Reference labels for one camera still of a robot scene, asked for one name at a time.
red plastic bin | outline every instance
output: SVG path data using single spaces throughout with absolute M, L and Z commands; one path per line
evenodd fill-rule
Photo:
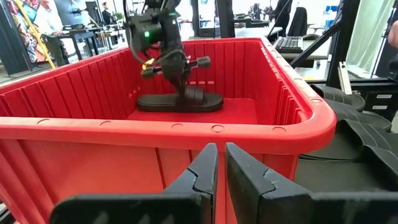
M 336 118 L 265 39 L 195 40 L 210 56 L 189 84 L 221 93 L 213 113 L 146 113 L 135 100 L 170 93 L 145 80 L 128 48 L 0 87 L 0 195 L 22 224 L 45 223 L 60 200 L 81 193 L 161 192 L 199 150 L 220 150 L 216 222 L 236 223 L 224 173 L 234 142 L 293 179 L 299 154 L 333 137 Z

bin rim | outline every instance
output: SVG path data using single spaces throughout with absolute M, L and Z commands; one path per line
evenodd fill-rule
M 71 118 L 0 117 L 3 139 L 68 141 L 200 150 L 208 142 L 230 142 L 250 149 L 252 153 L 301 154 L 328 144 L 334 135 L 336 116 L 333 110 L 280 56 L 266 38 L 189 40 L 189 42 L 257 41 L 264 56 L 284 85 L 292 92 L 302 111 L 303 122 L 291 125 L 176 123 L 167 121 L 132 121 Z M 95 62 L 98 57 L 112 57 L 126 48 L 112 50 L 78 62 L 78 68 Z M 67 72 L 68 65 L 57 69 Z M 0 87 L 0 94 L 22 88 L 32 82 L 52 78 L 53 72 L 37 75 Z

computer keyboard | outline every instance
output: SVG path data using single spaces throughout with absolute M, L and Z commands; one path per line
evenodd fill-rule
M 279 37 L 274 43 L 279 53 L 303 52 L 303 37 Z

metal frame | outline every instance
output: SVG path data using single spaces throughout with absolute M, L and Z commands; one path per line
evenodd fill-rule
M 360 2 L 361 0 L 341 0 L 341 26 L 337 33 L 336 43 L 334 45 L 335 49 L 331 58 L 328 77 L 326 79 L 327 86 L 335 88 L 340 87 L 338 65 L 339 62 L 345 62 L 347 59 L 349 43 L 351 42 L 351 36 L 353 35 Z
M 199 37 L 199 0 L 191 0 L 193 35 Z
M 352 95 L 353 92 L 351 91 L 351 83 L 349 82 L 347 64 L 345 62 L 339 63 L 338 77 L 340 79 L 341 90 L 347 95 Z
M 235 37 L 231 1 L 232 0 L 218 0 L 222 37 Z M 341 0 L 341 12 L 337 15 L 335 25 L 329 28 L 322 37 L 315 41 L 311 47 L 291 63 L 293 67 L 300 64 L 300 62 L 304 61 L 317 48 L 319 48 L 324 41 L 328 40 L 331 36 L 336 35 L 336 38 L 334 38 L 335 42 L 332 44 L 332 46 L 334 46 L 334 52 L 326 80 L 307 81 L 308 84 L 317 83 L 340 88 L 338 67 L 340 62 L 346 61 L 360 2 L 361 0 Z M 350 80 L 350 82 L 352 90 L 358 91 L 364 96 L 367 102 L 367 107 L 370 108 L 370 110 L 372 103 L 374 103 L 372 101 L 372 97 L 374 97 L 375 94 L 395 94 L 395 92 L 397 92 L 396 95 L 398 95 L 398 83 L 388 78 L 355 79 Z M 398 110 L 398 102 L 394 102 L 394 100 L 392 100 L 389 102 L 389 105 L 390 106 L 387 110 L 375 112 L 389 120 L 392 120 L 395 116 L 395 112 Z

colorful poster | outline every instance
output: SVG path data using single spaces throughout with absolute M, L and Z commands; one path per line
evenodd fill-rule
M 37 43 L 37 39 L 33 34 L 33 31 L 31 29 L 37 29 L 37 26 L 34 24 L 34 27 L 29 27 L 29 25 L 26 23 L 24 16 L 18 9 L 18 6 L 16 4 L 16 1 L 20 1 L 23 5 L 23 9 L 25 10 L 26 14 L 28 15 L 30 21 L 34 23 L 36 15 L 37 15 L 37 9 L 39 8 L 40 2 L 39 0 L 7 0 L 8 8 L 12 14 L 12 17 L 14 19 L 14 22 L 17 25 L 17 28 L 19 30 L 19 34 L 22 37 L 22 40 L 24 41 L 24 45 L 26 48 L 26 51 L 29 55 L 30 61 L 31 62 L 44 62 L 46 61 L 46 58 L 44 56 L 44 50 L 47 49 L 42 49 L 40 45 Z

